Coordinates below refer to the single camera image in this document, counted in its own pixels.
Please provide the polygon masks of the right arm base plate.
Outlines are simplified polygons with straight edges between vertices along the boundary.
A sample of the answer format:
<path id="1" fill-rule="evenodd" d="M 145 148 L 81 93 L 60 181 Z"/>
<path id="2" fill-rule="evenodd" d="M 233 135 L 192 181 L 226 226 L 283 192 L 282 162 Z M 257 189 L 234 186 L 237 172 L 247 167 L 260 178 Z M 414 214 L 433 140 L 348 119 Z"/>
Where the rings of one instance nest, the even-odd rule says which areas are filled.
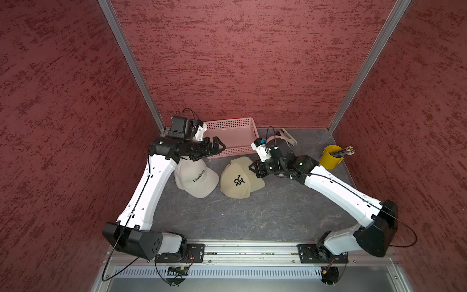
<path id="1" fill-rule="evenodd" d="M 347 253 L 333 254 L 326 247 L 317 244 L 298 244 L 298 255 L 302 264 L 347 264 Z"/>

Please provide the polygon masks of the pink baseball cap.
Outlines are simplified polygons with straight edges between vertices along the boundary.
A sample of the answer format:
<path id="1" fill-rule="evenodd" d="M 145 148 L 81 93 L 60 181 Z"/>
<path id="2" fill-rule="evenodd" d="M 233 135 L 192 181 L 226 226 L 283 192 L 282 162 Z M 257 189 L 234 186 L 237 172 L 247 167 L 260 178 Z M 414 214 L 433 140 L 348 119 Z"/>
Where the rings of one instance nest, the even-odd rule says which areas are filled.
<path id="1" fill-rule="evenodd" d="M 285 139 L 283 136 L 279 136 L 279 135 L 269 137 L 266 141 L 266 146 L 267 148 L 273 148 L 273 147 L 290 148 L 290 144 L 288 143 L 288 140 Z"/>

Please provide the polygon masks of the beige cap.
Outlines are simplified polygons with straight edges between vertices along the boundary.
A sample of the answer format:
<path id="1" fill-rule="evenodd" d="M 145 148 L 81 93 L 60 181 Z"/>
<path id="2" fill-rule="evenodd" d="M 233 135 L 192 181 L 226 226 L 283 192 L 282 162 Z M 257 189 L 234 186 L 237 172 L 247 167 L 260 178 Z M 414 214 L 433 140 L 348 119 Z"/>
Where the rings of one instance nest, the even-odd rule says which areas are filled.
<path id="1" fill-rule="evenodd" d="M 221 192 L 234 199 L 249 198 L 251 193 L 265 187 L 265 182 L 249 169 L 253 161 L 246 157 L 233 159 L 221 174 Z"/>

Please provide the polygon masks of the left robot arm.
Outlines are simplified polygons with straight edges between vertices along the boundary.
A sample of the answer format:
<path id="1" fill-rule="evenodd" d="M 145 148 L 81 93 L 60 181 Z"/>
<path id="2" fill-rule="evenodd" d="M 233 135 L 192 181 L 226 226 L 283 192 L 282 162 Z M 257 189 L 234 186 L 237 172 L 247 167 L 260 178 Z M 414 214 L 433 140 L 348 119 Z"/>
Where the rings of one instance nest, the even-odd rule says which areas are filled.
<path id="1" fill-rule="evenodd" d="M 107 223 L 103 236 L 113 249 L 152 260 L 158 254 L 184 259 L 187 243 L 183 235 L 152 229 L 156 207 L 170 176 L 177 186 L 195 198 L 205 198 L 218 185 L 217 173 L 204 158 L 226 149 L 218 137 L 205 137 L 207 125 L 201 120 L 174 116 L 171 127 L 150 146 L 142 178 L 115 223 Z"/>

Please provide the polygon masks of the cream baseball cap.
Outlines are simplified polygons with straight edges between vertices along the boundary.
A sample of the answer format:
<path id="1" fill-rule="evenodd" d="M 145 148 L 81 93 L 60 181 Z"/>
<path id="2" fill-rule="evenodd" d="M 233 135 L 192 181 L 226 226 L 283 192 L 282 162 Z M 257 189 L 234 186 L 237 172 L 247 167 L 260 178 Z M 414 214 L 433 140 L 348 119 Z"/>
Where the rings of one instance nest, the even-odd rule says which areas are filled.
<path id="1" fill-rule="evenodd" d="M 195 198 L 205 198 L 218 186 L 220 178 L 208 168 L 204 160 L 181 159 L 175 169 L 175 182 L 179 189 Z"/>

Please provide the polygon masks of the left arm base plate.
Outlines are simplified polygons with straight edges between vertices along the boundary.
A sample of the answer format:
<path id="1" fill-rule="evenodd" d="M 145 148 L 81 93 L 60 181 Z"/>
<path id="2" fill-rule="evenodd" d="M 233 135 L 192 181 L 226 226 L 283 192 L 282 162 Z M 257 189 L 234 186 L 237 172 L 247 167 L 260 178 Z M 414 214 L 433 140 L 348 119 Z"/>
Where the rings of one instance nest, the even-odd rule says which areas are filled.
<path id="1" fill-rule="evenodd" d="M 188 243 L 182 246 L 178 253 L 158 254 L 155 258 L 157 263 L 202 263 L 204 259 L 205 244 Z"/>

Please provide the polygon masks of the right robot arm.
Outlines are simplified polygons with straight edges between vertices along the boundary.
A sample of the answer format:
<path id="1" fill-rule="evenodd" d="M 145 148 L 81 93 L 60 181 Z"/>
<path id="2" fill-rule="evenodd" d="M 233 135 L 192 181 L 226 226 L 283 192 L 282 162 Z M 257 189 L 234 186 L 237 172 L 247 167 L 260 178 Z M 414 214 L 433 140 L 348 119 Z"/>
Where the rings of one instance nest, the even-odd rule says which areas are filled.
<path id="1" fill-rule="evenodd" d="M 384 257 L 398 229 L 398 206 L 372 198 L 331 174 L 315 159 L 296 156 L 289 147 L 268 146 L 261 140 L 251 145 L 259 159 L 250 165 L 258 178 L 284 176 L 313 189 L 350 214 L 357 222 L 351 228 L 326 232 L 316 243 L 314 253 L 321 262 L 336 256 L 363 250 Z"/>

